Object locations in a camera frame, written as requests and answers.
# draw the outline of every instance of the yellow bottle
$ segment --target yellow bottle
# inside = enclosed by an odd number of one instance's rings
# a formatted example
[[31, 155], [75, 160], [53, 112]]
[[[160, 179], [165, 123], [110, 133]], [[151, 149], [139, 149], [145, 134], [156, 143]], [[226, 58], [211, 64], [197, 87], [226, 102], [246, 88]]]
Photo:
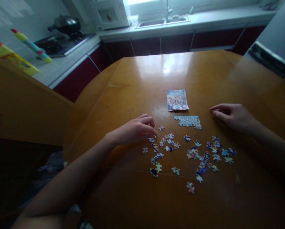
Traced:
[[24, 60], [22, 57], [17, 55], [15, 52], [13, 52], [11, 49], [9, 49], [1, 42], [0, 42], [0, 57], [30, 76], [39, 72], [39, 70], [35, 66], [31, 65], [29, 62]]
[[41, 50], [35, 43], [29, 40], [29, 38], [26, 35], [18, 32], [15, 29], [11, 29], [11, 31], [14, 33], [17, 39], [19, 39], [21, 42], [27, 45], [27, 47], [30, 48], [32, 51], [34, 51], [40, 58], [42, 58], [43, 61], [45, 61], [46, 63], [52, 62], [52, 59], [49, 56], [47, 56], [47, 54], [43, 50]]

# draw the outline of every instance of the right hand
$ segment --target right hand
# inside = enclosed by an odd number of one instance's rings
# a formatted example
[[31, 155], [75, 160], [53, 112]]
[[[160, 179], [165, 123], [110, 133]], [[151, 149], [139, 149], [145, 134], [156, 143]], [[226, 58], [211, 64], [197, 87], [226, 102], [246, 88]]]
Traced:
[[154, 127], [153, 118], [147, 114], [143, 114], [107, 133], [106, 137], [115, 145], [131, 144], [145, 138], [157, 136]]
[[242, 104], [222, 103], [210, 111], [230, 128], [244, 134], [253, 135], [262, 126]]

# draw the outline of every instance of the gas stove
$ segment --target gas stove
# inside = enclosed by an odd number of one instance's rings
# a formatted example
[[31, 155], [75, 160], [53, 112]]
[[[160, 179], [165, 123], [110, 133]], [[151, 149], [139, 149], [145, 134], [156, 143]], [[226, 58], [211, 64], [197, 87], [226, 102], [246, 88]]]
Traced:
[[95, 35], [96, 34], [82, 34], [78, 32], [73, 34], [70, 38], [64, 36], [49, 36], [36, 41], [35, 44], [44, 49], [46, 54], [51, 58], [64, 57]]

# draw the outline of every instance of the red cabinet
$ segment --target red cabinet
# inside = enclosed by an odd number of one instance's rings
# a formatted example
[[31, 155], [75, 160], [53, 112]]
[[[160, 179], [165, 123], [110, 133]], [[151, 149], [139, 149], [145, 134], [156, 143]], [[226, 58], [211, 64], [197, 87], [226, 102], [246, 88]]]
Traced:
[[130, 40], [105, 42], [105, 46], [108, 49], [113, 61], [118, 61], [123, 57], [134, 56], [133, 48]]
[[159, 37], [132, 40], [132, 45], [136, 56], [161, 54], [161, 39]]
[[75, 102], [86, 85], [98, 74], [99, 70], [86, 55], [86, 59], [53, 90], [70, 101]]
[[193, 33], [162, 37], [162, 54], [189, 52]]
[[246, 28], [232, 52], [243, 56], [265, 28], [265, 25]]
[[234, 45], [240, 37], [243, 28], [198, 32], [194, 34], [192, 49], [216, 46]]
[[101, 72], [113, 63], [103, 44], [90, 54], [89, 57]]

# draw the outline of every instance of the round wooden table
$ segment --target round wooden table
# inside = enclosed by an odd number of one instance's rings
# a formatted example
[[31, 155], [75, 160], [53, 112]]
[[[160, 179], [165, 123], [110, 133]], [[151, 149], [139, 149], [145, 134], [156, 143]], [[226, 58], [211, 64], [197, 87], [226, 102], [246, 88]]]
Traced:
[[[190, 110], [168, 112], [166, 91], [186, 89]], [[94, 228], [285, 228], [285, 183], [260, 146], [214, 119], [209, 108], [242, 103], [285, 139], [285, 81], [237, 54], [217, 50], [123, 58], [101, 72], [81, 93], [64, 141], [72, 162], [106, 133], [143, 113], [153, 116], [158, 139], [174, 134], [180, 149], [166, 152], [158, 178], [150, 174], [155, 155], [148, 140], [115, 148], [102, 163], [80, 202]], [[183, 127], [175, 115], [198, 115], [202, 130]], [[183, 137], [191, 136], [190, 142]], [[234, 164], [217, 165], [196, 180], [200, 161], [187, 159], [199, 139], [200, 154], [212, 136], [237, 150]], [[143, 147], [149, 152], [144, 155]], [[172, 167], [179, 168], [180, 176]], [[195, 194], [186, 185], [192, 182]]]

